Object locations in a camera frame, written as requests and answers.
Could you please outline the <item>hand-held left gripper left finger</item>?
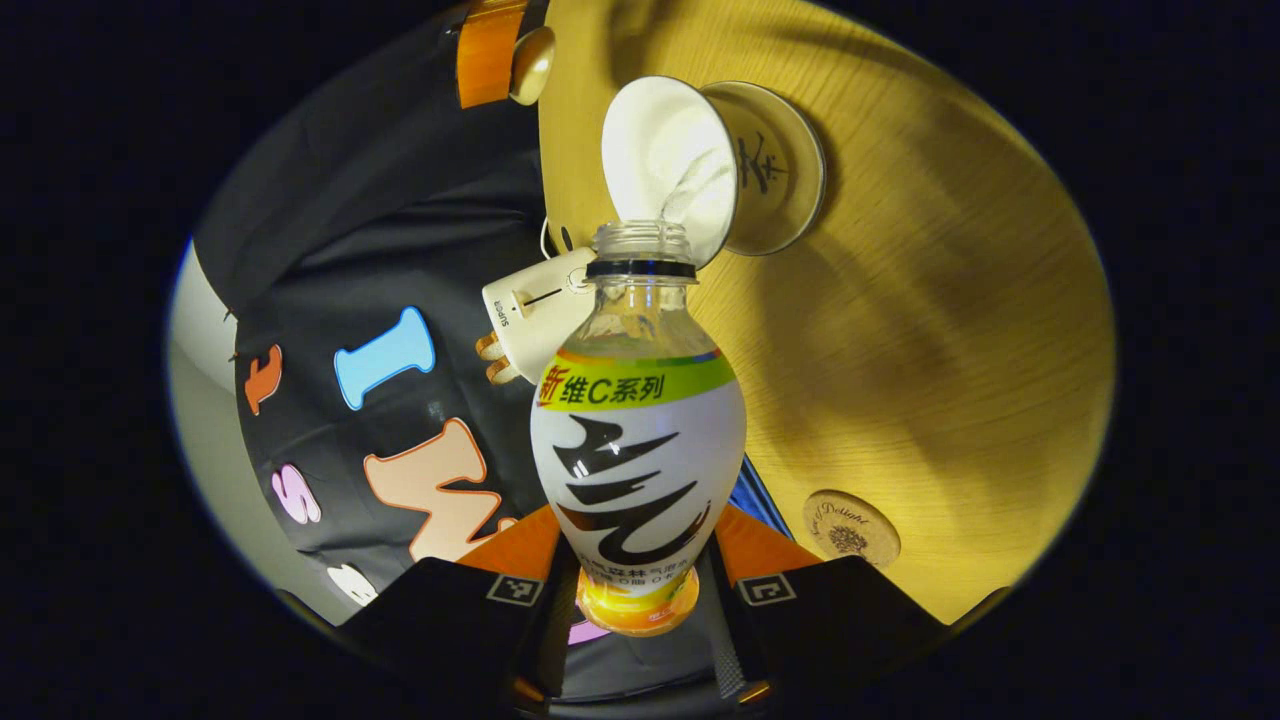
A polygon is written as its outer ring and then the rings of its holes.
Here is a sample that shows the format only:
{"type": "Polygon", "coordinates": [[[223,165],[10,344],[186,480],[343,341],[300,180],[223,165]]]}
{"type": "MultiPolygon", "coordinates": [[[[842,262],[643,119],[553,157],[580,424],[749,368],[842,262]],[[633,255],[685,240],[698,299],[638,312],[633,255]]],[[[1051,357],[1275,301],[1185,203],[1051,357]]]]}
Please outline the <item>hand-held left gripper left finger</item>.
{"type": "Polygon", "coordinates": [[[335,633],[433,707],[547,707],[563,691],[579,570],[543,506],[458,560],[417,561],[335,633]]]}

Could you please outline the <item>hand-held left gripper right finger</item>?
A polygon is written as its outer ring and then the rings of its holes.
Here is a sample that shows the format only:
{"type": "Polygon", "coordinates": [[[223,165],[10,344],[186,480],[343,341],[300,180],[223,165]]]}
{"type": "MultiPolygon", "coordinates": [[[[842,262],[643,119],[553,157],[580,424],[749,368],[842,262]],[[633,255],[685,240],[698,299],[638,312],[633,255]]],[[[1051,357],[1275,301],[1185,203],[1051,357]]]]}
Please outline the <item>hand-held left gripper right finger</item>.
{"type": "Polygon", "coordinates": [[[824,561],[735,507],[707,543],[703,597],[719,694],[739,707],[832,705],[952,632],[865,559],[824,561]]]}

